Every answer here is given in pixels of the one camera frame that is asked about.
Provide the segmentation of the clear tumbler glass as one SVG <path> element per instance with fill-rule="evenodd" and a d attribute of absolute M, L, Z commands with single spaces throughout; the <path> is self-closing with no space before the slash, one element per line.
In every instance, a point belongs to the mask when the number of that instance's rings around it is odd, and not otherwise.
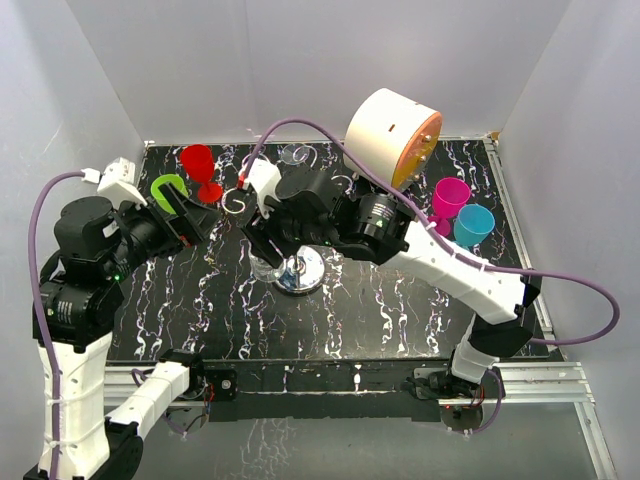
<path fill-rule="evenodd" d="M 273 283 L 282 276 L 283 269 L 281 267 L 272 267 L 268 262 L 253 255 L 252 253 L 249 253 L 249 260 L 251 272 L 259 281 Z"/>

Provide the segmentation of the red wine glass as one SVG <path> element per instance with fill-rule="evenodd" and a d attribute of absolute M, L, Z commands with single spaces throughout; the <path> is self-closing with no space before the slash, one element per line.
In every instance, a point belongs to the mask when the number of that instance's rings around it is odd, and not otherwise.
<path fill-rule="evenodd" d="M 199 185 L 199 200 L 205 204 L 219 201 L 223 188 L 213 181 L 215 162 L 211 149 L 202 144 L 190 145 L 182 151 L 179 159 L 188 176 Z"/>

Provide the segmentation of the clear champagne flute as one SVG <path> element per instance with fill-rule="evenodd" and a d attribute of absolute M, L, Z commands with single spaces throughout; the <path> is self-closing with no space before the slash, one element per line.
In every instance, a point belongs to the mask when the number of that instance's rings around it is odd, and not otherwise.
<path fill-rule="evenodd" d="M 310 155 L 308 145 L 292 143 L 285 145 L 280 152 L 280 160 L 287 165 L 305 163 Z"/>

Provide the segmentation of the pink wine glass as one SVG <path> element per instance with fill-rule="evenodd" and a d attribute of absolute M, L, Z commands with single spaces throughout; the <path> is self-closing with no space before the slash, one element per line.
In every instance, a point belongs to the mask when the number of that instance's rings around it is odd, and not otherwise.
<path fill-rule="evenodd" d="M 461 179 L 446 177 L 439 180 L 432 196 L 430 223 L 435 223 L 435 231 L 446 237 L 451 232 L 450 220 L 456 217 L 471 197 L 470 187 Z"/>

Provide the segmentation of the cyan wine glass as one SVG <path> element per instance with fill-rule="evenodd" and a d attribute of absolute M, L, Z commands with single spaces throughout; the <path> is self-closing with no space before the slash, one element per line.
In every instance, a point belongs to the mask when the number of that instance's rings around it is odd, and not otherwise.
<path fill-rule="evenodd" d="M 479 204 L 468 204 L 459 211 L 453 228 L 454 241 L 469 249 L 481 244 L 495 228 L 493 213 Z"/>

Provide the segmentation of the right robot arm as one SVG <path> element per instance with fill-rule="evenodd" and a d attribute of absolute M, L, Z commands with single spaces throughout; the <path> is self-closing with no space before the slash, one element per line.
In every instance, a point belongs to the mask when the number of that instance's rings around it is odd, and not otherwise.
<path fill-rule="evenodd" d="M 252 254 L 270 267 L 283 267 L 303 246 L 330 247 L 348 259 L 421 279 L 473 311 L 446 370 L 416 381 L 426 394 L 472 395 L 487 370 L 531 340 L 522 319 L 540 293 L 540 280 L 493 271 L 486 260 L 416 222 L 390 195 L 352 199 L 325 171 L 299 168 L 283 176 L 270 163 L 254 167 L 243 185 L 257 197 L 243 232 Z"/>

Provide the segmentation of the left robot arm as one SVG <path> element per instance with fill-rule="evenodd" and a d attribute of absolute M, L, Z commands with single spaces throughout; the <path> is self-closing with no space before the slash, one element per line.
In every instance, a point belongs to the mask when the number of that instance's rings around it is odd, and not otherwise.
<path fill-rule="evenodd" d="M 65 205 L 54 227 L 57 251 L 30 272 L 33 336 L 44 373 L 45 430 L 30 479 L 129 479 L 153 426 L 180 396 L 206 387 L 199 354 L 172 349 L 135 378 L 135 391 L 116 409 L 104 408 L 106 361 L 122 282 L 151 259 L 203 243 L 219 213 L 175 186 L 152 198 L 114 205 L 93 195 Z"/>

